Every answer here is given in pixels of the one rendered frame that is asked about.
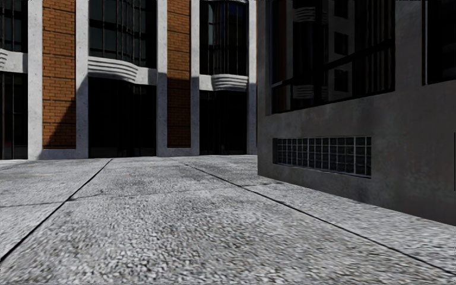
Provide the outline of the grey concrete building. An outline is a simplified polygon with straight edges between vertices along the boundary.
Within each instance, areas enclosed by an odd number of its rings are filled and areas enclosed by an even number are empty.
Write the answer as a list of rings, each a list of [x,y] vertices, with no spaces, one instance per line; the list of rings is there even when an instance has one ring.
[[[456,225],[456,0],[260,0],[258,173]]]

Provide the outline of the orange brick building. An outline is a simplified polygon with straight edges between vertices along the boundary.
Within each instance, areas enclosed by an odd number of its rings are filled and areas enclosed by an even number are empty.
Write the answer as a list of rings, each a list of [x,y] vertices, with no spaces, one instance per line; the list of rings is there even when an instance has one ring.
[[[250,0],[0,0],[0,160],[255,154]]]

